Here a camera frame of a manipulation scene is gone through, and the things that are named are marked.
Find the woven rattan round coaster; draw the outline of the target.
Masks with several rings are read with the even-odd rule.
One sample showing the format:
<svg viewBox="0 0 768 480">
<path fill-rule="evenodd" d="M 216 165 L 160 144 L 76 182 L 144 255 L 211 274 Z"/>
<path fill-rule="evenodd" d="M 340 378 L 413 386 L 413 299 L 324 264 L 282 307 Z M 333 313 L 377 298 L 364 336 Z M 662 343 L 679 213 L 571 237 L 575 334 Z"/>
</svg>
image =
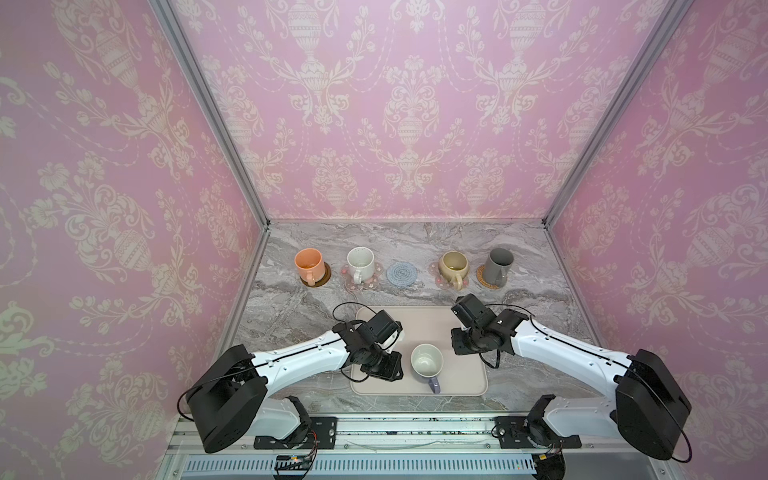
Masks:
<svg viewBox="0 0 768 480">
<path fill-rule="evenodd" d="M 481 265 L 481 266 L 480 266 L 480 267 L 479 267 L 479 268 L 476 270 L 476 279 L 477 279 L 477 281 L 479 282 L 479 284 L 480 284 L 482 287 L 486 288 L 486 289 L 490 289 L 490 290 L 497 290 L 497 289 L 498 289 L 498 286 L 497 286 L 497 285 L 495 285 L 495 284 L 492 284 L 492 283 L 488 283 L 488 282 L 485 280 L 485 278 L 484 278 L 484 272 L 485 272 L 485 266 L 484 266 L 484 265 Z"/>
</svg>

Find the white ceramic mug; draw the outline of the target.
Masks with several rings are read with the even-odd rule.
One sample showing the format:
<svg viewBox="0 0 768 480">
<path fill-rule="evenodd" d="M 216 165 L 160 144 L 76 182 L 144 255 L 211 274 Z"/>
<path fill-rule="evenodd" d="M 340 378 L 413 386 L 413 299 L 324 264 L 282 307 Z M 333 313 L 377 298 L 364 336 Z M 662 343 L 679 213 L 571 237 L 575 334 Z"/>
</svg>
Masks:
<svg viewBox="0 0 768 480">
<path fill-rule="evenodd" d="M 347 264 L 354 284 L 368 282 L 375 273 L 375 255 L 368 247 L 351 249 L 347 254 Z"/>
</svg>

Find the orange ceramic mug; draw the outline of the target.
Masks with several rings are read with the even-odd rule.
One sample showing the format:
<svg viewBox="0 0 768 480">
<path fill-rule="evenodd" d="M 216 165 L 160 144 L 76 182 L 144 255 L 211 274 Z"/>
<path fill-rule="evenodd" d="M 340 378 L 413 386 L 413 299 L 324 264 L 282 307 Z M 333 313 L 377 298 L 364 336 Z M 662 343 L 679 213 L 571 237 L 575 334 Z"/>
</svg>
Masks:
<svg viewBox="0 0 768 480">
<path fill-rule="evenodd" d="M 316 286 L 326 275 L 322 253 L 315 248 L 300 250 L 294 257 L 300 279 L 308 286 Z"/>
</svg>

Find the blue round woven coaster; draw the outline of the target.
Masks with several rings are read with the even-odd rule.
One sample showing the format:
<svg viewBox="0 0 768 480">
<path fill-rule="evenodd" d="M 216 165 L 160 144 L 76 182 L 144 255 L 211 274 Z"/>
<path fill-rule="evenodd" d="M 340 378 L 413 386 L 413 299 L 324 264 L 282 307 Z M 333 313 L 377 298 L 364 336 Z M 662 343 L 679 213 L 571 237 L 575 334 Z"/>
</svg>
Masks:
<svg viewBox="0 0 768 480">
<path fill-rule="evenodd" d="M 386 277 L 393 286 L 408 288 L 417 281 L 418 270 L 409 262 L 396 262 L 387 269 Z"/>
</svg>

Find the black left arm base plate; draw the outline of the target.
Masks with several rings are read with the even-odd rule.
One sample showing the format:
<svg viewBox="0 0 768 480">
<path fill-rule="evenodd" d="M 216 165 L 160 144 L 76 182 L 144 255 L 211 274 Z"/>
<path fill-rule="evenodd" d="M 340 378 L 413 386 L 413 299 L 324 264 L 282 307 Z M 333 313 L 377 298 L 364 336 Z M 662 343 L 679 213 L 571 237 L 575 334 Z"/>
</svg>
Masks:
<svg viewBox="0 0 768 480">
<path fill-rule="evenodd" d="M 308 420 L 301 420 L 296 428 L 290 430 L 285 439 L 256 436 L 253 447 L 255 450 L 309 450 L 313 447 L 332 450 L 336 443 L 337 423 L 337 417 L 310 416 Z"/>
</svg>

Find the grey ceramic mug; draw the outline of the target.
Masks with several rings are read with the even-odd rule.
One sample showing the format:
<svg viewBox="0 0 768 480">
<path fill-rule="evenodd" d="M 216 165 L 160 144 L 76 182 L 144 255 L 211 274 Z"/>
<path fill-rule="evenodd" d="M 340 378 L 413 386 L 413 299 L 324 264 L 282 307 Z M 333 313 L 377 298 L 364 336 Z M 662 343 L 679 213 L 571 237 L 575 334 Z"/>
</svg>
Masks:
<svg viewBox="0 0 768 480">
<path fill-rule="evenodd" d="M 514 259 L 514 254 L 508 249 L 501 247 L 492 249 L 483 265 L 482 280 L 493 288 L 504 287 Z"/>
</svg>

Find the yellow beige ceramic mug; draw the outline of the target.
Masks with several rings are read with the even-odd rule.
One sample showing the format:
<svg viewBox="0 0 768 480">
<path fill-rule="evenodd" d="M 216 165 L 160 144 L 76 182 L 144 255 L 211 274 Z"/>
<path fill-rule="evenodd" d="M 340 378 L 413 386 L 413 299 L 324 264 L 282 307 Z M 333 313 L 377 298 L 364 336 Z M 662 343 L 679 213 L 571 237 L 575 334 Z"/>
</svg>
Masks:
<svg viewBox="0 0 768 480">
<path fill-rule="evenodd" d="M 441 277 L 448 285 L 461 291 L 469 272 L 469 260 L 459 251 L 448 251 L 441 256 L 438 269 Z"/>
</svg>

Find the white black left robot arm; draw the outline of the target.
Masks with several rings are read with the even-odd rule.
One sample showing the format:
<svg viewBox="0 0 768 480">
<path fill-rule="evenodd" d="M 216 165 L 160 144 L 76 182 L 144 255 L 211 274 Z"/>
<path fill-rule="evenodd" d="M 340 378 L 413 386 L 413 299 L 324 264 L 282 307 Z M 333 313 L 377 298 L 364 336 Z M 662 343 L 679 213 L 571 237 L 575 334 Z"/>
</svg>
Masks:
<svg viewBox="0 0 768 480">
<path fill-rule="evenodd" d="M 252 353 L 239 344 L 227 349 L 179 397 L 191 412 L 202 448 L 220 452 L 245 435 L 296 444 L 309 433 L 309 415 L 295 397 L 277 392 L 320 373 L 358 365 L 372 378 L 403 378 L 402 354 L 384 347 L 397 341 L 402 324 L 339 323 L 322 335 L 278 350 Z"/>
</svg>

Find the white mug purple handle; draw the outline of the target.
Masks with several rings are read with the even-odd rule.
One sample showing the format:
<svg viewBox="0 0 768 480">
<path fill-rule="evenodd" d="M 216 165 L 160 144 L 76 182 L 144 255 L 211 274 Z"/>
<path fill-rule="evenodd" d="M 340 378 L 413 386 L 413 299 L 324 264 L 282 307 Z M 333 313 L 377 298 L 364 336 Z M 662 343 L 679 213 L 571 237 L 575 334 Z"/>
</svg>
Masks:
<svg viewBox="0 0 768 480">
<path fill-rule="evenodd" d="M 410 357 L 411 367 L 414 373 L 427 382 L 433 394 L 441 393 L 438 376 L 444 366 L 444 357 L 441 350 L 432 344 L 417 345 Z"/>
</svg>

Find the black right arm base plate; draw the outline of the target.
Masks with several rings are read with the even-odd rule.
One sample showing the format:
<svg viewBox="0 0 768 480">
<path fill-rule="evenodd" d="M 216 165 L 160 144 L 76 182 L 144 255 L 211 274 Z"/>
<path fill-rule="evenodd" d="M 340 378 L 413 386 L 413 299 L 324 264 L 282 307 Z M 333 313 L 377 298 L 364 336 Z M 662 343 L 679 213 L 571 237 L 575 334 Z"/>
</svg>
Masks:
<svg viewBox="0 0 768 480">
<path fill-rule="evenodd" d="M 538 448 L 547 450 L 579 449 L 578 435 L 561 437 L 542 420 L 529 421 L 525 416 L 499 416 L 491 429 L 502 449 Z"/>
</svg>

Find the brown wooden round coaster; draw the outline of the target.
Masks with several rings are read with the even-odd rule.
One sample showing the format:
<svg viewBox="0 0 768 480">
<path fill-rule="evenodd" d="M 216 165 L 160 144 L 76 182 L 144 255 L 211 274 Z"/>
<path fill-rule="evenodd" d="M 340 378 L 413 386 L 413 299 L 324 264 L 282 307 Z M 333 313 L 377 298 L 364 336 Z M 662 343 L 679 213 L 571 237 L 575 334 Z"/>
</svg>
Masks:
<svg viewBox="0 0 768 480">
<path fill-rule="evenodd" d="M 316 280 L 312 285 L 310 285 L 309 283 L 305 283 L 305 285 L 309 288 L 319 288 L 327 284 L 330 281 L 331 277 L 332 277 L 332 271 L 326 270 L 322 278 L 320 278 L 319 280 Z"/>
</svg>

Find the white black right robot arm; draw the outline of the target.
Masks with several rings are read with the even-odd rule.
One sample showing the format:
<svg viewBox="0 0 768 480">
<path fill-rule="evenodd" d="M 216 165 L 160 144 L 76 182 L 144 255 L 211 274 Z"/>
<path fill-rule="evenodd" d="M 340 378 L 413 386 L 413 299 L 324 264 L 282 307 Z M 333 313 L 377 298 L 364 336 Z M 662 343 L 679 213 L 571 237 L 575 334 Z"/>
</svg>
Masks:
<svg viewBox="0 0 768 480">
<path fill-rule="evenodd" d="M 539 398 L 523 422 L 537 446 L 559 449 L 582 436 L 620 438 L 656 460 L 672 460 L 690 441 L 684 425 L 692 405 L 663 360 L 640 349 L 606 350 L 536 323 L 512 309 L 455 305 L 461 325 L 451 331 L 457 355 L 495 352 L 546 364 L 596 391 L 593 398 Z"/>
</svg>

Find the pink flower silicone coaster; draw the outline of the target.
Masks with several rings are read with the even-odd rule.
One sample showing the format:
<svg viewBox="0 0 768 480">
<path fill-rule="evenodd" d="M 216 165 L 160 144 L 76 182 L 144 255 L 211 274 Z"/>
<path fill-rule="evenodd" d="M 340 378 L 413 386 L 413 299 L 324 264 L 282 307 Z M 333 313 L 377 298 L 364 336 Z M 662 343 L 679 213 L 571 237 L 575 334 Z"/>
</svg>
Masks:
<svg viewBox="0 0 768 480">
<path fill-rule="evenodd" d="M 380 277 L 382 274 L 382 264 L 378 261 L 374 263 L 374 274 L 371 278 L 368 280 L 364 280 L 360 284 L 356 284 L 353 279 L 353 275 L 350 271 L 350 266 L 348 264 L 344 264 L 340 269 L 341 277 L 344 281 L 344 287 L 349 292 L 362 292 L 362 291 L 370 291 L 370 290 L 377 290 L 380 285 Z"/>
</svg>

